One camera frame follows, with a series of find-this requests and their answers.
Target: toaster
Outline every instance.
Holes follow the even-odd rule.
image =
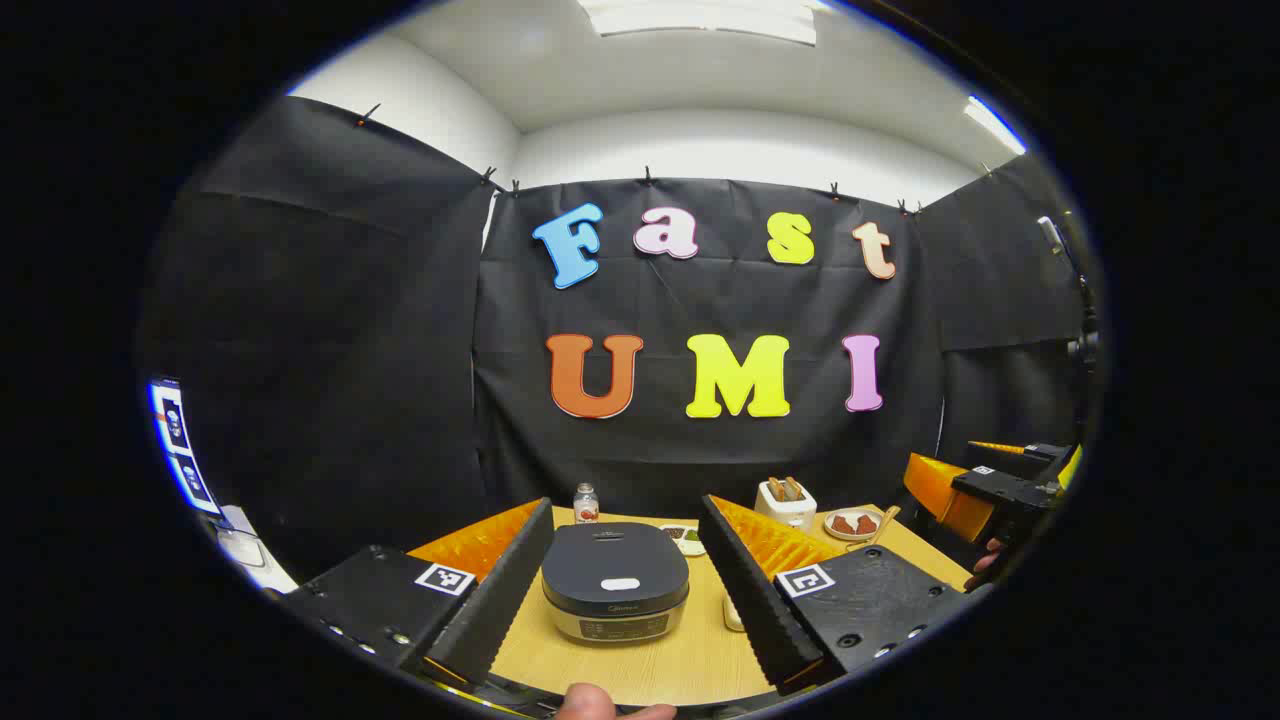
[[[778,500],[773,497],[768,482],[760,483],[755,488],[755,511],[768,515],[783,525],[809,532],[813,528],[813,518],[818,510],[818,502],[814,501],[813,495],[804,486],[800,483],[796,483],[796,486],[800,487],[801,500]]]

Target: plate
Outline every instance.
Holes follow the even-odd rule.
[[[863,533],[863,534],[841,533],[840,530],[837,530],[837,529],[835,529],[835,528],[831,527],[831,524],[836,521],[836,516],[838,516],[838,515],[844,515],[845,516],[845,521],[847,521],[850,525],[852,525],[855,528],[858,527],[858,519],[861,518],[863,515],[865,515],[865,516],[868,516],[868,518],[870,518],[872,520],[876,521],[876,530],[878,530],[879,527],[881,527],[881,524],[884,523],[884,515],[882,512],[877,512],[874,510],[859,510],[856,507],[845,507],[844,510],[832,510],[831,512],[827,514],[827,518],[822,521],[822,527],[823,527],[823,529],[827,530],[827,534],[829,534],[831,537],[835,537],[835,538],[840,538],[840,539],[847,539],[847,541],[870,539],[872,536],[876,534],[876,530],[872,530],[869,533]]]
[[[667,533],[686,557],[707,553],[707,548],[698,539],[698,528],[692,525],[658,525],[658,529]]]

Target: monitor screen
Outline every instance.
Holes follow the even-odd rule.
[[[192,507],[210,515],[223,518],[212,491],[205,484],[205,477],[196,462],[191,437],[187,434],[187,419],[183,414],[182,391],[173,378],[151,380],[151,410],[155,415],[156,433],[165,451],[169,470],[182,488]]]

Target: finger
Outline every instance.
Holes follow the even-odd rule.
[[[637,710],[631,715],[623,715],[618,720],[672,720],[676,716],[676,707],[672,705],[650,705],[644,710]]]
[[[982,557],[980,560],[978,560],[978,562],[977,562],[977,564],[975,564],[975,565],[973,566],[973,574],[974,574],[974,575],[978,575],[978,574],[980,574],[980,573],[984,573],[984,571],[987,570],[987,568],[991,568],[991,564],[996,561],[996,557],[998,557],[998,555],[997,555],[997,553],[991,553],[991,555],[986,555],[986,556],[983,556],[983,557]]]
[[[614,720],[617,708],[603,688],[590,683],[573,683],[564,691],[564,702],[556,712],[558,720]]]

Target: wooden table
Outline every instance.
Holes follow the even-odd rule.
[[[863,509],[879,510],[874,505]],[[826,533],[819,512],[810,536],[845,548]],[[556,527],[573,523],[567,507],[553,507]],[[600,514],[602,523],[631,521],[648,525],[698,525],[696,520],[664,520]],[[969,573],[897,521],[881,534],[879,544],[918,568],[964,589]],[[584,643],[561,634],[552,624],[541,571],[534,578],[524,605],[493,664],[495,675],[563,693],[571,683],[600,685],[618,705],[700,705],[773,692],[755,661],[745,633],[724,626],[724,585],[707,555],[689,561],[689,600],[680,625],[657,641],[639,643]]]

